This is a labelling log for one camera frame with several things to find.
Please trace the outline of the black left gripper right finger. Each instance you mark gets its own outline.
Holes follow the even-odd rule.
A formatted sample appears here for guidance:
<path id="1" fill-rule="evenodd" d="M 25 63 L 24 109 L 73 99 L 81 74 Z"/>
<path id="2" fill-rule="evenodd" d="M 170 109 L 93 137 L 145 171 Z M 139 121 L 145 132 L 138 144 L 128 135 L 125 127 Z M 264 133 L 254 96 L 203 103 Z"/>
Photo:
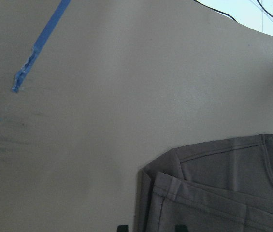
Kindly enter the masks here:
<path id="1" fill-rule="evenodd" d="M 175 232 L 188 232 L 188 228 L 183 224 L 175 225 Z"/>

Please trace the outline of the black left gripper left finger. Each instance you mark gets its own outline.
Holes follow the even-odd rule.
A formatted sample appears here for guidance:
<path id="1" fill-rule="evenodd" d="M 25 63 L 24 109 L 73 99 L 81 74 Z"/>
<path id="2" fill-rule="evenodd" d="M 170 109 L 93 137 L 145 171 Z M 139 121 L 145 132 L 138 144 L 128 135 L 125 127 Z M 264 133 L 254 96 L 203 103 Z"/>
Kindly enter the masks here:
<path id="1" fill-rule="evenodd" d="M 125 225 L 118 225 L 117 232 L 129 232 L 129 226 L 127 224 Z"/>

